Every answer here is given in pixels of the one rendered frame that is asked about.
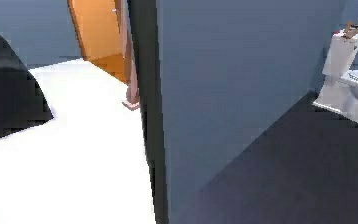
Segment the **orange room door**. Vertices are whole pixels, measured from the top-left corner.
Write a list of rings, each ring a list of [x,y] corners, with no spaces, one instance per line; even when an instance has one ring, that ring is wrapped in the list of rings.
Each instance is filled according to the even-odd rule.
[[[82,58],[126,83],[114,0],[67,0]]]

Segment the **white toilet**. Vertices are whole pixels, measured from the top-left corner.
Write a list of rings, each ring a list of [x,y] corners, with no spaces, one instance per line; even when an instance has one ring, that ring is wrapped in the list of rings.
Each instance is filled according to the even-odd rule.
[[[351,70],[358,52],[358,33],[347,39],[334,34],[323,67],[323,86],[313,105],[358,123],[358,70]]]

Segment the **black rounded furniture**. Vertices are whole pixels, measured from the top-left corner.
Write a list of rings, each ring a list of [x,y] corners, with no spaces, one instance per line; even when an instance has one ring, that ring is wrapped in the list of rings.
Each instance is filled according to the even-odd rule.
[[[0,35],[0,138],[53,118],[37,80]]]

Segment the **brown object on toilet tank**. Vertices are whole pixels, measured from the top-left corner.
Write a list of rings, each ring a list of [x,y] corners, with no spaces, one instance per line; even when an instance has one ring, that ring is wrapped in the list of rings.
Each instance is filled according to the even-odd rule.
[[[358,22],[353,24],[351,21],[348,21],[343,31],[342,37],[345,39],[351,39],[356,34],[358,34]]]

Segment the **pink door frame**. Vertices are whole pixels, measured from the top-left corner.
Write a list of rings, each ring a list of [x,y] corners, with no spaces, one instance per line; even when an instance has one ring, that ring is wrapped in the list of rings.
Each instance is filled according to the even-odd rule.
[[[128,2],[127,0],[114,1],[119,22],[121,49],[124,59],[124,74],[127,83],[126,99],[123,101],[123,105],[133,111],[139,108],[140,99],[137,72],[133,55],[134,50],[131,36]]]

